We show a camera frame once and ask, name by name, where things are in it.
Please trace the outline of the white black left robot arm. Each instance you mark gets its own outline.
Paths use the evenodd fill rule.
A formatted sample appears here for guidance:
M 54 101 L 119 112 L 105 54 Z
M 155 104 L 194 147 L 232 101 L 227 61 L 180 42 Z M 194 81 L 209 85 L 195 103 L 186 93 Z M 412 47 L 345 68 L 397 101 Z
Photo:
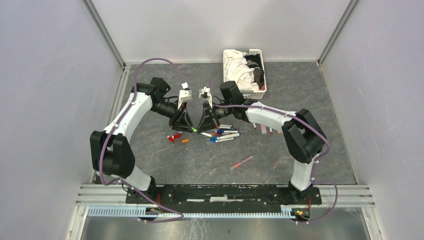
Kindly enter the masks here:
M 130 140 L 149 111 L 168 118 L 168 125 L 174 131 L 193 132 L 193 123 L 187 112 L 192 91 L 187 82 L 181 86 L 177 102 L 170 102 L 165 95 L 171 87 L 163 78 L 153 77 L 150 83 L 136 83 L 115 119 L 104 130 L 92 132 L 89 138 L 92 167 L 100 173 L 102 184 L 107 184 L 105 175 L 111 176 L 113 182 L 121 180 L 130 188 L 138 189 L 137 196 L 145 204 L 156 200 L 156 181 L 136 166 Z

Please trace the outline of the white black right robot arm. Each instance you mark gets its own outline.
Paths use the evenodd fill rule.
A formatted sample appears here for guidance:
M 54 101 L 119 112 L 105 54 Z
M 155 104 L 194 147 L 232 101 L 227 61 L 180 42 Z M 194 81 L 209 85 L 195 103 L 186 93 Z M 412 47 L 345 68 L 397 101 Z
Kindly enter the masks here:
M 234 81 L 220 85 L 223 100 L 213 103 L 211 89 L 207 86 L 199 91 L 204 101 L 203 113 L 197 132 L 205 132 L 220 126 L 220 119 L 229 115 L 253 124 L 279 130 L 285 139 L 287 149 L 294 158 L 293 174 L 288 183 L 289 199 L 302 204 L 309 198 L 313 186 L 314 162 L 323 155 L 324 146 L 329 142 L 318 122 L 307 109 L 298 112 L 286 111 L 267 106 L 256 99 L 245 98 Z

